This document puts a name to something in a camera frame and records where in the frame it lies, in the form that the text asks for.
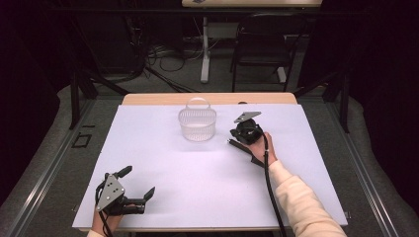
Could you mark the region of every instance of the white plastic basket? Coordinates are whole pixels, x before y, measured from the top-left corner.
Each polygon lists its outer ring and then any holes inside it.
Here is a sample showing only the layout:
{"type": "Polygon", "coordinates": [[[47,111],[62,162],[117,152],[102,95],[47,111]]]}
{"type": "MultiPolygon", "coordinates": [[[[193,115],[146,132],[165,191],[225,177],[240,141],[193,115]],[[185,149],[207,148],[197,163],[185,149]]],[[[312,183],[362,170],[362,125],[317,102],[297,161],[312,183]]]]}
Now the white plastic basket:
{"type": "Polygon", "coordinates": [[[179,112],[179,123],[182,128],[182,134],[185,138],[192,141],[205,141],[215,134],[216,111],[210,107],[210,103],[204,99],[195,97],[188,101],[186,107],[179,112]],[[194,105],[193,101],[204,101],[203,105],[194,105]]]}

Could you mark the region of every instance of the cream sweater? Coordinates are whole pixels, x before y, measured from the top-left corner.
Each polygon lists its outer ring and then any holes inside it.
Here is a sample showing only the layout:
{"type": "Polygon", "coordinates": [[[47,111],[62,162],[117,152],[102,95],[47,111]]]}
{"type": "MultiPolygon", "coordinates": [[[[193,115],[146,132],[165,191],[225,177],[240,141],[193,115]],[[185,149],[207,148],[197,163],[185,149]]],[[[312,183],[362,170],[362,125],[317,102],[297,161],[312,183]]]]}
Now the cream sweater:
{"type": "MultiPolygon", "coordinates": [[[[346,236],[340,225],[326,212],[311,187],[298,176],[292,175],[281,161],[272,163],[269,172],[278,185],[276,196],[290,220],[295,236],[346,236]]],[[[88,234],[88,237],[101,236],[93,230],[88,234]]]]}

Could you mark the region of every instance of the chair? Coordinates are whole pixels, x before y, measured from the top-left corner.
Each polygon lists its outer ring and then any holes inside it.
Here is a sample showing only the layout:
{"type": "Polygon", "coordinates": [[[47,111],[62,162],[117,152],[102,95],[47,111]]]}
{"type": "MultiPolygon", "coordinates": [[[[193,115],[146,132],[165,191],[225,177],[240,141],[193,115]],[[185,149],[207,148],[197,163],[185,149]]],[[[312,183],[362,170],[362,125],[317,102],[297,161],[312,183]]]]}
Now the chair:
{"type": "Polygon", "coordinates": [[[231,91],[235,91],[237,65],[274,67],[273,73],[279,67],[286,67],[287,80],[283,90],[286,91],[296,46],[306,26],[305,18],[292,14],[257,13],[241,20],[230,65],[230,72],[233,72],[231,91]]]}

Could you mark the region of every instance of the white table surface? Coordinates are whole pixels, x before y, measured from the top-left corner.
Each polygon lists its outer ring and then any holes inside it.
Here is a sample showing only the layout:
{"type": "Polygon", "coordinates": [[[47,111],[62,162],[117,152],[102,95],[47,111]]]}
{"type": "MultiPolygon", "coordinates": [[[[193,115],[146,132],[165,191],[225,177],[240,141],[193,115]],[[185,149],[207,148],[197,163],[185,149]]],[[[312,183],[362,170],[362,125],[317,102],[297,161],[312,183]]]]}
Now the white table surface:
{"type": "MultiPolygon", "coordinates": [[[[155,187],[143,215],[127,215],[121,231],[278,229],[264,171],[250,155],[229,145],[233,121],[243,112],[274,138],[278,157],[300,175],[341,225],[347,225],[317,144],[300,105],[214,105],[216,134],[192,142],[181,134],[178,113],[185,106],[120,106],[98,158],[73,227],[91,227],[95,189],[105,173],[132,165],[120,179],[128,198],[155,187]]],[[[288,219],[282,212],[284,224],[288,219]]]]}

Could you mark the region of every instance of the person's right hand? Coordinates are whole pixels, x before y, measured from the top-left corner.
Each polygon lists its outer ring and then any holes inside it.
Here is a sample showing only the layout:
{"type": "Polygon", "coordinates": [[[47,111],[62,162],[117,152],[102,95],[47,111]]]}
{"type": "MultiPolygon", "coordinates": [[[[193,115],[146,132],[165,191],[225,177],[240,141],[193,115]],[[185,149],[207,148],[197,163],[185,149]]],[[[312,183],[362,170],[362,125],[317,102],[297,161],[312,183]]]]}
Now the person's right hand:
{"type": "MultiPolygon", "coordinates": [[[[274,163],[275,161],[277,161],[277,156],[275,154],[275,149],[274,149],[274,145],[272,143],[272,137],[271,134],[269,134],[269,132],[265,132],[265,136],[268,140],[268,166],[270,166],[272,163],[274,163]]],[[[263,136],[261,136],[261,138],[259,138],[255,143],[251,144],[251,145],[246,145],[243,144],[245,147],[249,148],[249,150],[253,153],[253,155],[260,161],[262,161],[263,163],[265,163],[265,141],[263,136]]]]}

